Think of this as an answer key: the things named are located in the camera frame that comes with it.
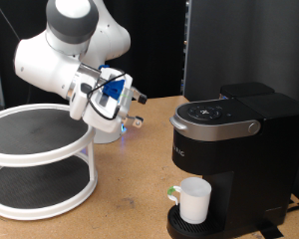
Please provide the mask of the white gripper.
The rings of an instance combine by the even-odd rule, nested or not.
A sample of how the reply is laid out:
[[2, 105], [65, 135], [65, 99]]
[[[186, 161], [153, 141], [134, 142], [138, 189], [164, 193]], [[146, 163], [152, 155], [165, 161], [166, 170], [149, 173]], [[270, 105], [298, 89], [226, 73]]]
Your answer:
[[125, 118], [125, 126], [140, 128], [144, 119], [138, 116], [127, 116], [132, 99], [145, 104], [148, 97], [132, 87], [132, 77], [122, 70], [101, 68], [97, 83], [88, 92], [87, 107], [83, 121], [101, 131], [112, 133], [121, 127]]

